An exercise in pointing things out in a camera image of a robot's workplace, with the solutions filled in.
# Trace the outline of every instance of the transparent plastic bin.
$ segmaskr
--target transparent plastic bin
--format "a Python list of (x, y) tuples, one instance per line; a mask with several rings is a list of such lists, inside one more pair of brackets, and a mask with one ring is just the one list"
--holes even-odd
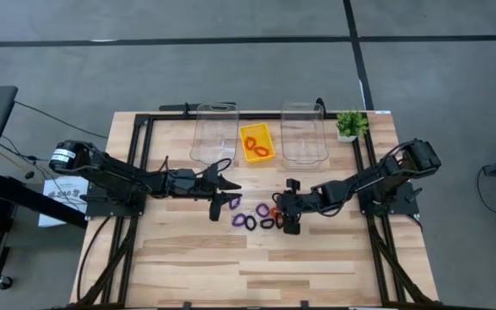
[(316, 103), (284, 103), (281, 137), (282, 165), (287, 169), (318, 169), (328, 158), (323, 108)]
[(204, 103), (199, 105), (196, 111), (195, 137), (190, 157), (198, 162), (201, 168), (223, 158), (230, 158), (234, 161), (239, 132), (237, 106), (225, 103)]

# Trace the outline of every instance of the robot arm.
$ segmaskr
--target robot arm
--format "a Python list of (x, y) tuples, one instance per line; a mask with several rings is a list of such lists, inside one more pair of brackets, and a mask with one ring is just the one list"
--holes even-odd
[[(396, 155), (402, 152), (402, 159)], [(388, 205), (400, 185), (409, 179), (418, 179), (434, 174), (441, 162), (430, 143), (415, 139), (396, 146), (388, 152), (376, 167), (367, 168), (343, 181), (334, 180), (311, 188), (310, 194), (297, 194), (300, 182), (287, 180), (287, 187), (277, 196), (276, 204), (282, 212), (284, 232), (300, 233), (300, 217), (304, 213), (336, 215), (342, 206), (360, 190), (372, 187), (377, 205)]]
[(231, 159), (222, 159), (195, 173), (192, 169), (169, 170), (166, 159), (160, 170), (147, 172), (110, 157), (92, 143), (67, 140), (57, 144), (49, 167), (63, 175), (85, 178), (106, 189), (113, 203), (126, 206), (134, 204), (140, 195), (208, 199), (211, 201), (210, 220), (218, 220), (221, 205), (241, 196), (218, 193), (218, 189), (241, 188), (219, 175), (230, 163)]

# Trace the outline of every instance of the wooden table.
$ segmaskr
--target wooden table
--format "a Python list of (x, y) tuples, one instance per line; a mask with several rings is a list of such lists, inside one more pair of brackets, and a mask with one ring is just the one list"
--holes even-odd
[[(127, 160), (134, 116), (134, 112), (116, 113), (110, 130), (107, 152), (123, 161)], [(390, 114), (368, 112), (368, 117), (376, 157), (380, 159), (398, 144), (394, 121)], [(329, 158), (320, 171), (307, 172), (282, 168), (279, 120), (241, 120), (239, 125), (261, 122), (269, 125), (276, 157), (248, 164), (239, 144), (235, 168), (224, 173), (226, 179), (243, 187), (241, 211), (253, 210), (259, 202), (271, 204), (271, 194), (285, 190), (289, 177), (300, 180), (303, 191), (357, 172), (351, 143), (336, 141), (334, 120), (325, 121)], [(143, 130), (136, 164), (140, 161)], [(195, 121), (156, 121), (147, 169), (155, 171), (166, 155), (170, 156), (171, 169), (198, 168), (189, 157), (194, 130)], [(195, 307), (299, 306), (301, 300), (312, 306), (381, 304), (367, 224), (359, 213), (357, 196), (336, 217), (304, 214), (299, 236), (277, 229), (249, 232), (232, 227), (233, 213), (227, 206), (222, 208), (220, 221), (212, 222), (208, 206), (207, 201), (147, 200), (146, 212), (139, 218), (127, 307), (180, 307), (184, 301), (193, 302)], [(401, 265), (426, 295), (436, 299), (419, 227), (403, 215), (391, 216), (390, 220)], [(88, 256), (82, 295), (106, 265), (114, 221), (103, 228)], [(90, 221), (82, 256), (101, 222)], [(391, 270), (385, 261), (384, 266), (390, 299), (395, 301)], [(111, 301), (117, 298), (121, 272), (116, 274)], [(76, 300), (75, 289), (71, 301)]]

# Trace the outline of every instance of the chair wheel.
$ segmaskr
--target chair wheel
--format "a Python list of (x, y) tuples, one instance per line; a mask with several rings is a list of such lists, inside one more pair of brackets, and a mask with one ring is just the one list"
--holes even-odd
[(0, 277), (0, 289), (7, 289), (13, 285), (13, 279), (10, 276)]

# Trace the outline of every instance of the white pot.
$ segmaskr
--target white pot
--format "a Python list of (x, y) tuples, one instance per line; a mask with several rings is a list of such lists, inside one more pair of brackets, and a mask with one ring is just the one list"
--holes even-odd
[(336, 135), (338, 136), (338, 141), (339, 142), (352, 142), (357, 136), (343, 136), (340, 134), (340, 131), (336, 131)]

